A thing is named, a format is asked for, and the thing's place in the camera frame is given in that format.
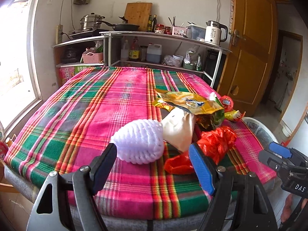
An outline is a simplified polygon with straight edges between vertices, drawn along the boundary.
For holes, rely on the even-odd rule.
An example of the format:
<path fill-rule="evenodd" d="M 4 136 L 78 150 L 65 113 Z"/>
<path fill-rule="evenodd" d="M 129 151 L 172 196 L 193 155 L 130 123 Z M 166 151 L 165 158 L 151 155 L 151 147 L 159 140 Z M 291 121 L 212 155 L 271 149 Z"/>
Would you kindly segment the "person right hand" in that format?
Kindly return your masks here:
<path fill-rule="evenodd" d="M 282 223 L 288 220 L 288 218 L 291 216 L 292 210 L 291 210 L 291 205 L 292 205 L 292 198 L 293 194 L 289 194 L 285 200 L 285 205 L 282 209 L 282 214 L 280 216 L 280 220 Z"/>

